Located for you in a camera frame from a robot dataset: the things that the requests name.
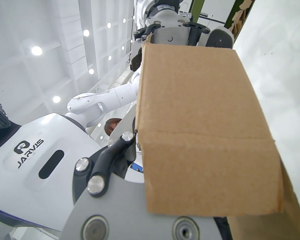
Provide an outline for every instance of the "circular metal cap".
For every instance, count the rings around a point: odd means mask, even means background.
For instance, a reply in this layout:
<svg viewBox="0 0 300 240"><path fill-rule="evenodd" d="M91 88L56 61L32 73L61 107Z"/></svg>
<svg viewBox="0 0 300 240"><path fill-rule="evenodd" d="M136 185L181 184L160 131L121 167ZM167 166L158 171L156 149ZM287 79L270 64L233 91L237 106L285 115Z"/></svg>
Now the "circular metal cap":
<svg viewBox="0 0 300 240"><path fill-rule="evenodd" d="M124 132L121 137L124 141L130 142L134 138L134 134L128 131Z"/></svg>
<svg viewBox="0 0 300 240"><path fill-rule="evenodd" d="M180 217L172 230L173 240L199 240L200 234L196 223L189 217Z"/></svg>
<svg viewBox="0 0 300 240"><path fill-rule="evenodd" d="M84 157L78 160L78 162L75 165L75 170L82 172L85 171L88 168L88 166L89 166L89 159Z"/></svg>
<svg viewBox="0 0 300 240"><path fill-rule="evenodd" d="M109 236L109 224L102 216L91 217L83 228L84 240L106 240Z"/></svg>
<svg viewBox="0 0 300 240"><path fill-rule="evenodd" d="M88 192L91 195L96 195L99 194L105 187L106 183L103 177L96 175L93 176L91 179L88 181Z"/></svg>

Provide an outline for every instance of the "cardboard box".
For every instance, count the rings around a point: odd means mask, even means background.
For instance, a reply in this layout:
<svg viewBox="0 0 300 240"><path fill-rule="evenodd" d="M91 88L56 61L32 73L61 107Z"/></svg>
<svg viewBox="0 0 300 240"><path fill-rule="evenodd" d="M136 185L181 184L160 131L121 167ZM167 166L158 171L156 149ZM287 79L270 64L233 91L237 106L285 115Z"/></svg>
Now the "cardboard box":
<svg viewBox="0 0 300 240"><path fill-rule="evenodd" d="M136 129L150 213L283 210L280 157L234 50L146 43Z"/></svg>

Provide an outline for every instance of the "white wall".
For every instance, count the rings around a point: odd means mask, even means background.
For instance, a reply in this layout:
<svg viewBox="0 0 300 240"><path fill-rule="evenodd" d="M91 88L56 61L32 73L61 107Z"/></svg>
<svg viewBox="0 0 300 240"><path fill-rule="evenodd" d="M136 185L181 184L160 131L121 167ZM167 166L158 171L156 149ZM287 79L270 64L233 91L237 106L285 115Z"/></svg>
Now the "white wall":
<svg viewBox="0 0 300 240"><path fill-rule="evenodd" d="M300 204L300 0L256 0L234 48Z"/></svg>

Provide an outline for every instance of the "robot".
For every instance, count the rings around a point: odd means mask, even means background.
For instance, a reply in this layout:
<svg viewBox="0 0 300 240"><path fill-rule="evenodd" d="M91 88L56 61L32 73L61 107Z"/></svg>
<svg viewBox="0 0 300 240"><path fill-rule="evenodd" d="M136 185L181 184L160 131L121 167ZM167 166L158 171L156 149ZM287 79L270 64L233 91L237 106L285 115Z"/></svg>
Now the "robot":
<svg viewBox="0 0 300 240"><path fill-rule="evenodd" d="M135 107L104 148L85 131L136 100L141 44L151 33L157 44L232 48L229 31L193 23L191 14L179 13L179 3L135 0L131 83L77 95L67 114L52 113L23 126L11 122L0 105L0 239L14 227L62 231L60 240L230 239L218 218L147 213L144 184L125 180L137 158Z"/></svg>

